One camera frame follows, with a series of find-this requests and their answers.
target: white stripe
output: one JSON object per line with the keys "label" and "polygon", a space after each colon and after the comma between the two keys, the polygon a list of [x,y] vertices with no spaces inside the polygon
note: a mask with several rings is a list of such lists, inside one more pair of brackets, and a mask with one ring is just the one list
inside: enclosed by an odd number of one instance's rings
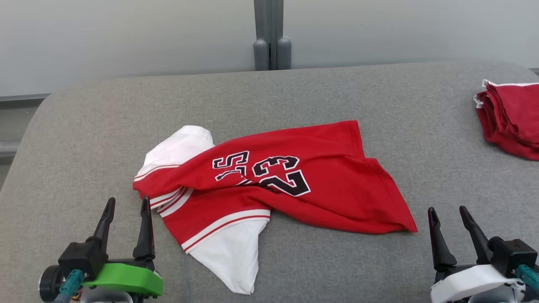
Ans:
{"label": "white stripe", "polygon": [[171,213],[175,212],[176,210],[178,210],[180,207],[182,207],[182,205],[187,201],[187,199],[189,199],[189,197],[191,196],[191,193],[193,192],[193,188],[189,188],[187,189],[187,191],[185,192],[185,194],[183,195],[183,197],[181,197],[178,202],[174,203],[174,205],[172,205],[171,207],[169,207],[166,211],[160,213],[161,217],[166,217],[168,215],[170,215]]}
{"label": "white stripe", "polygon": [[170,200],[170,198],[175,196],[182,188],[183,188],[183,186],[179,187],[178,189],[176,189],[173,192],[169,192],[168,194],[164,194],[162,196],[150,199],[150,205],[152,205],[152,204],[154,204],[154,203],[156,203],[158,201],[161,201],[161,200],[165,200],[165,199]]}
{"label": "white stripe", "polygon": [[[195,243],[199,239],[203,238],[204,236],[206,236],[208,233],[210,233],[214,229],[218,228],[219,226],[221,226],[223,224],[226,224],[229,221],[233,221],[233,220],[240,219],[240,218],[243,218],[243,217],[250,217],[250,216],[270,216],[270,214],[271,214],[271,211],[268,210],[268,209],[253,209],[253,210],[244,210],[244,211],[240,211],[240,212],[235,212],[233,214],[224,216],[223,218],[221,218],[221,219],[213,222],[212,224],[208,225],[208,227],[206,227],[205,229],[200,231],[198,234],[191,237],[189,240],[182,243],[182,248],[185,250],[186,247],[191,246],[193,243]],[[214,231],[213,233],[217,233],[222,229],[225,229],[225,228],[227,228],[229,226],[239,224],[241,222],[260,221],[260,220],[269,221],[269,218],[246,218],[246,219],[243,219],[243,220],[237,220],[237,221],[232,222],[232,223],[230,223],[228,225],[224,225],[222,228]],[[189,250],[185,251],[185,253],[189,253],[191,250],[193,250],[200,243],[204,242],[204,240],[201,240],[196,245],[193,245],[193,247],[189,248]]]}
{"label": "white stripe", "polygon": [[185,192],[185,189],[186,187],[180,187],[179,188],[179,192],[177,192],[173,197],[169,198],[169,199],[166,199],[165,201],[162,201],[162,202],[159,202],[159,203],[156,203],[154,205],[151,205],[150,208],[151,209],[154,209],[156,207],[159,207],[159,206],[162,206],[164,204],[169,204],[170,202],[174,202],[175,200],[178,199],[178,197],[180,197],[181,195],[183,195],[183,193]]}
{"label": "white stripe", "polygon": [[483,101],[480,101],[477,95],[473,97],[473,100],[475,101],[475,108],[483,108]]}
{"label": "white stripe", "polygon": [[494,86],[530,86],[530,85],[538,85],[538,83],[504,83],[504,84],[496,84],[492,83],[488,80],[483,80],[483,87],[486,87],[487,84],[494,85]]}
{"label": "white stripe", "polygon": [[157,212],[161,212],[163,209],[167,208],[172,203],[174,203],[174,201],[169,201],[167,204],[161,204],[160,206],[157,207],[156,209]]}
{"label": "white stripe", "polygon": [[153,173],[154,171],[160,170],[162,168],[176,168],[180,166],[180,164],[170,164],[170,165],[163,165],[163,166],[148,166],[143,167],[140,169],[139,173],[135,176],[135,179],[133,182],[140,181],[144,178],[146,178],[150,173]]}

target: gray fabric table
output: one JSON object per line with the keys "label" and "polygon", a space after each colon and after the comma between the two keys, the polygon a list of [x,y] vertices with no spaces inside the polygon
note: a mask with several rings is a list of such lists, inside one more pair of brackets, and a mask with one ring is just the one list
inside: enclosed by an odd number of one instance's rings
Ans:
{"label": "gray fabric table", "polygon": [[108,253],[130,257],[140,224],[133,177],[145,153],[183,125],[203,126],[221,143],[351,119],[359,121],[365,154],[395,179],[417,234],[359,235],[274,213],[260,235],[260,270],[248,297],[185,255],[154,215],[165,281],[156,302],[428,302],[430,206],[461,263],[476,257],[459,205],[487,237],[521,238],[539,249],[539,163],[485,142],[472,100],[482,79],[539,82],[512,64],[450,61],[115,79],[56,93],[33,117],[0,193],[2,300],[39,302],[42,271],[69,242],[93,232],[111,196]]}

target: white sleeve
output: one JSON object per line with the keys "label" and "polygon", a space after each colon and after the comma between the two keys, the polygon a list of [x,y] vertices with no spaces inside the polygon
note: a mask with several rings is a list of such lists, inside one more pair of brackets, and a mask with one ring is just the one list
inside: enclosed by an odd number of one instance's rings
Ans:
{"label": "white sleeve", "polygon": [[186,125],[146,154],[144,165],[134,181],[141,180],[160,168],[178,167],[214,146],[209,130],[200,126]]}

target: folded red cloth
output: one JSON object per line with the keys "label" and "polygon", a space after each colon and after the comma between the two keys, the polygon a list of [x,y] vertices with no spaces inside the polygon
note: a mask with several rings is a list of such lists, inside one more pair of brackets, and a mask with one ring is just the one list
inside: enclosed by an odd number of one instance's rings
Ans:
{"label": "folded red cloth", "polygon": [[539,83],[495,84],[474,97],[485,139],[502,150],[539,161]]}

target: teal cable connector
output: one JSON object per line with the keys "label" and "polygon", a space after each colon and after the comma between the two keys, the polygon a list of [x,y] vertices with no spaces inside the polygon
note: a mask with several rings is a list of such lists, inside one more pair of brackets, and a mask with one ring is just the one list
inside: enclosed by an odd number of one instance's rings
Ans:
{"label": "teal cable connector", "polygon": [[60,294],[56,297],[54,303],[69,303],[71,296],[80,288],[83,281],[84,273],[81,270],[72,270],[62,287],[60,287]]}
{"label": "teal cable connector", "polygon": [[539,292],[539,275],[527,265],[521,264],[516,268],[517,278],[521,279],[526,285],[529,285],[536,292]]}

